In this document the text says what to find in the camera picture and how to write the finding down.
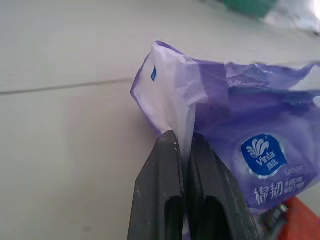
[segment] plastic bag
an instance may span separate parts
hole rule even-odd
[[[319,77],[316,63],[223,64],[156,41],[131,95],[159,134],[174,131],[185,163],[202,134],[258,213],[319,181]]]
[[[278,0],[264,21],[276,27],[320,33],[320,0]]]

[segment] blue logo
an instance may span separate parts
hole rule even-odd
[[[156,66],[154,66],[153,72],[151,74],[152,81],[155,81],[156,76],[157,76],[157,70],[156,70]]]
[[[241,152],[251,170],[261,176],[272,175],[288,163],[278,140],[271,135],[250,138],[242,144]]]

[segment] white floor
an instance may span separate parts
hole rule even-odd
[[[127,239],[156,141],[131,85],[1,98],[1,240]]]
[[[2,0],[0,32],[1,240],[127,238],[135,179],[156,141],[129,94],[152,41],[238,63],[320,53],[315,37],[190,0]],[[301,195],[317,214],[319,190]]]

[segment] red object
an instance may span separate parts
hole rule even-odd
[[[287,201],[286,205],[288,224],[282,229],[278,240],[320,240],[320,217],[296,197]]]

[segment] plastic wrapper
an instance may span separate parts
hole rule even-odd
[[[185,163],[203,135],[259,213],[319,181],[319,78],[319,63],[224,64],[156,41],[131,95],[159,134],[174,131]]]
[[[320,0],[278,0],[264,21],[280,28],[302,29],[319,34]]]

